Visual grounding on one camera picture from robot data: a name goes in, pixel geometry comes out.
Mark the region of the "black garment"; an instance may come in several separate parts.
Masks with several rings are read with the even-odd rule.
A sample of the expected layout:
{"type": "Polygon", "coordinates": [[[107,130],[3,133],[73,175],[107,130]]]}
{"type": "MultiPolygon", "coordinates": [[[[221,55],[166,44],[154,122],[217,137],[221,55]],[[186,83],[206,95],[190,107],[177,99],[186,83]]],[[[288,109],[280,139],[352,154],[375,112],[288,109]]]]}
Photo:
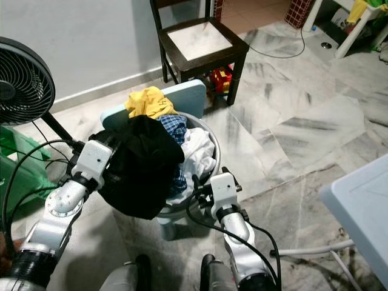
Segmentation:
{"type": "Polygon", "coordinates": [[[136,218],[158,216],[184,154],[157,119],[139,115],[89,136],[113,150],[98,191],[114,210],[136,218]]]}

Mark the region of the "grey plastic basin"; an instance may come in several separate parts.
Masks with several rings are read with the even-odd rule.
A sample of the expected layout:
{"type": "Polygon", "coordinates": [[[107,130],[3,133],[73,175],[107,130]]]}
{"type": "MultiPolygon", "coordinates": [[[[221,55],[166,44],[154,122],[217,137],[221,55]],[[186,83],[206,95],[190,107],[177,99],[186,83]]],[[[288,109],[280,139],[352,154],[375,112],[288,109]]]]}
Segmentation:
{"type": "Polygon", "coordinates": [[[192,177],[196,175],[199,183],[205,184],[221,171],[221,147],[213,130],[191,114],[163,115],[159,121],[182,147],[184,161],[176,166],[166,206],[158,217],[184,216],[186,200],[193,194],[192,177]]]}

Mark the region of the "white garment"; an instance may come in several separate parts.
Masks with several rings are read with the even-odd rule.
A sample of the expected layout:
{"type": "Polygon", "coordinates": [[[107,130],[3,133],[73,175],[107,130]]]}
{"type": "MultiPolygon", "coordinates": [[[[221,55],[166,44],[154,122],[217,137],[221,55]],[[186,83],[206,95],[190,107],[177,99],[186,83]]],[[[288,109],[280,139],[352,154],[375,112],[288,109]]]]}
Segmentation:
{"type": "Polygon", "coordinates": [[[202,178],[215,169],[216,159],[213,158],[215,144],[207,131],[199,127],[191,128],[186,130],[182,150],[184,153],[184,161],[181,164],[182,174],[187,186],[192,188],[194,175],[202,178]]]}

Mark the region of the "blue plaid garment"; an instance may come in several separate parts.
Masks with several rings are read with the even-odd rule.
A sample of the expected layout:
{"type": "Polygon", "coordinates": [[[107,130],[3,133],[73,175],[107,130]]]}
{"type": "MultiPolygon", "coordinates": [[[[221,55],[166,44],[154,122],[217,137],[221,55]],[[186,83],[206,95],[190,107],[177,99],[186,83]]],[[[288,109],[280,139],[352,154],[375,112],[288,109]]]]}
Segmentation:
{"type": "MultiPolygon", "coordinates": [[[[178,147],[185,141],[187,131],[187,119],[182,115],[162,115],[158,118],[167,133],[175,140],[178,147]]],[[[176,167],[175,176],[172,181],[169,197],[182,194],[187,188],[185,175],[182,172],[180,164],[176,167]]]]}

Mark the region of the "grey robot right leg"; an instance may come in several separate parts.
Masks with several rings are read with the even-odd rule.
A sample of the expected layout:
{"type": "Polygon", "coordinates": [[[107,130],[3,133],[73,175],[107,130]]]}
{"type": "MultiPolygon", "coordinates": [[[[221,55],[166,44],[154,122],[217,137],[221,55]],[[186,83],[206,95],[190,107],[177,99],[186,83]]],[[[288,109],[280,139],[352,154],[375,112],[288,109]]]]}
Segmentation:
{"type": "Polygon", "coordinates": [[[235,270],[206,254],[201,261],[199,291],[248,291],[241,286],[235,270]]]}

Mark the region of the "grey robot leg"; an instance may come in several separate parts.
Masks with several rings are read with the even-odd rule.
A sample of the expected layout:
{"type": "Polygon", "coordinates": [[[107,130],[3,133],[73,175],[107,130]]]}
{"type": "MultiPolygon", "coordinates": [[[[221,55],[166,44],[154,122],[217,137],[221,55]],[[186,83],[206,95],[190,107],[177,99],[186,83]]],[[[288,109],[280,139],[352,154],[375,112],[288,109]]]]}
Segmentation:
{"type": "Polygon", "coordinates": [[[241,286],[235,270],[206,254],[201,261],[199,291],[248,291],[241,286]]]}
{"type": "Polygon", "coordinates": [[[99,291],[152,291],[152,264],[145,254],[114,269],[99,291]]]}

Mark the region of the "yellow garment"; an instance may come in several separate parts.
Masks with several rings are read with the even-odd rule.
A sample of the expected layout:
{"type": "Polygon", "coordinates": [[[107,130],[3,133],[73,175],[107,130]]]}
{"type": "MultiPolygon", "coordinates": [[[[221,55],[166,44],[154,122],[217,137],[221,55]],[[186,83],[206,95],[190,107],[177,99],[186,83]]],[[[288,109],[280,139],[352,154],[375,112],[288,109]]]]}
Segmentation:
{"type": "Polygon", "coordinates": [[[128,117],[145,115],[152,119],[159,119],[164,115],[177,115],[171,100],[157,87],[149,87],[139,92],[129,94],[124,103],[128,117]]]}

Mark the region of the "red toy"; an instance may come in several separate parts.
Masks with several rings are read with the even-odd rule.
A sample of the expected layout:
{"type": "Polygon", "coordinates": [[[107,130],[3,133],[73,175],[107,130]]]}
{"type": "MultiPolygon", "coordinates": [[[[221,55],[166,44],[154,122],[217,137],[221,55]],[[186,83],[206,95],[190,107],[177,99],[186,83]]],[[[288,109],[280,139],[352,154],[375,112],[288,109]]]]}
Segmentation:
{"type": "Polygon", "coordinates": [[[208,75],[212,89],[217,94],[228,94],[232,81],[233,64],[212,70],[208,75]]]}

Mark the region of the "grey robot left leg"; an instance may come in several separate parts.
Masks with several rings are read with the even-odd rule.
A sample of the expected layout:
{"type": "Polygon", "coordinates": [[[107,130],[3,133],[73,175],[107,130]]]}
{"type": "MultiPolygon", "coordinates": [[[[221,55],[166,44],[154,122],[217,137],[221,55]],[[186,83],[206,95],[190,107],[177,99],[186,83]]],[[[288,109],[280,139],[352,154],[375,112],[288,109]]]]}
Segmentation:
{"type": "Polygon", "coordinates": [[[145,254],[114,269],[99,291],[152,291],[152,264],[145,254]]]}

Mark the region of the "dark wooden chair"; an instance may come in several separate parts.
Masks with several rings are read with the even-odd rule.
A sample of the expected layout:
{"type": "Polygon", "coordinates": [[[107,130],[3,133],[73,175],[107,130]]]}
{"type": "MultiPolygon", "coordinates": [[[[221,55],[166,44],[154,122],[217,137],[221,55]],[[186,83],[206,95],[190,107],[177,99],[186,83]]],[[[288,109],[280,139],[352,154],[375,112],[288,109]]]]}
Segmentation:
{"type": "Polygon", "coordinates": [[[206,12],[202,18],[163,27],[161,9],[191,1],[149,0],[157,28],[162,79],[164,82],[174,81],[178,85],[215,69],[227,69],[232,64],[226,103],[233,105],[249,45],[210,12],[206,12]]]}

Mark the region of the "pale plastic folding table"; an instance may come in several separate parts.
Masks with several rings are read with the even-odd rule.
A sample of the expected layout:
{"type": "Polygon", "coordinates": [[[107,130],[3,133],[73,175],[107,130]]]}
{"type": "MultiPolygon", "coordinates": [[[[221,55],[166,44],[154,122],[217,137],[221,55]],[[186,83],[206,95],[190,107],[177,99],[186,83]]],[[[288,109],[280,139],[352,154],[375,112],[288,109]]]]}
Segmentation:
{"type": "Polygon", "coordinates": [[[329,254],[353,287],[360,290],[338,254],[341,249],[355,246],[388,289],[388,153],[325,186],[319,199],[344,227],[349,240],[312,249],[272,250],[271,255],[279,258],[329,254]]]}

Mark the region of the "person bare foot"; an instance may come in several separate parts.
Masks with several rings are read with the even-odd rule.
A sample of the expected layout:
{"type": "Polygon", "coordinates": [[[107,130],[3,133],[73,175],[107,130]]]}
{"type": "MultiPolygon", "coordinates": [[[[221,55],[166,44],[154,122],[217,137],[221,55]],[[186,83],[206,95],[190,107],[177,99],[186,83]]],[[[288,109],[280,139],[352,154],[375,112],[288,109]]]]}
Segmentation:
{"type": "Polygon", "coordinates": [[[12,266],[14,260],[14,253],[9,252],[8,246],[5,242],[0,243],[0,275],[5,275],[12,266]]]}

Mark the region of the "green plastic crate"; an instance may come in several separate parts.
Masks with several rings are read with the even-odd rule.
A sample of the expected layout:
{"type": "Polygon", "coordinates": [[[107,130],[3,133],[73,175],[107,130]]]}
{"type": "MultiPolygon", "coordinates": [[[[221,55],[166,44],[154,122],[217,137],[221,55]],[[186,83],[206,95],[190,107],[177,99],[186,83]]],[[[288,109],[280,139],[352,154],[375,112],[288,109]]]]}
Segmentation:
{"type": "Polygon", "coordinates": [[[1,176],[1,191],[5,193],[7,183],[12,177],[15,169],[16,177],[12,183],[12,189],[9,192],[7,200],[8,209],[16,205],[19,199],[31,191],[43,188],[53,187],[55,183],[48,178],[47,169],[45,169],[47,161],[50,161],[51,154],[47,149],[41,148],[35,153],[31,153],[30,157],[25,159],[21,166],[18,166],[18,161],[24,155],[39,144],[34,139],[17,132],[10,127],[0,126],[0,176],[1,176]]]}

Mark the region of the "black standing fan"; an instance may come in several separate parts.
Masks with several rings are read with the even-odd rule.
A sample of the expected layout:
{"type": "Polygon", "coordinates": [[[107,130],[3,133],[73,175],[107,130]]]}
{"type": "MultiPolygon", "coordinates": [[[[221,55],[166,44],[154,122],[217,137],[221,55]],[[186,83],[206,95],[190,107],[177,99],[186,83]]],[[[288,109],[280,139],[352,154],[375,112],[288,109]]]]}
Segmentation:
{"type": "Polygon", "coordinates": [[[75,141],[50,113],[55,104],[55,83],[47,64],[30,47],[8,37],[0,37],[0,89],[2,125],[29,124],[42,119],[72,148],[74,158],[67,163],[67,174],[74,175],[76,161],[85,147],[75,141]]]}

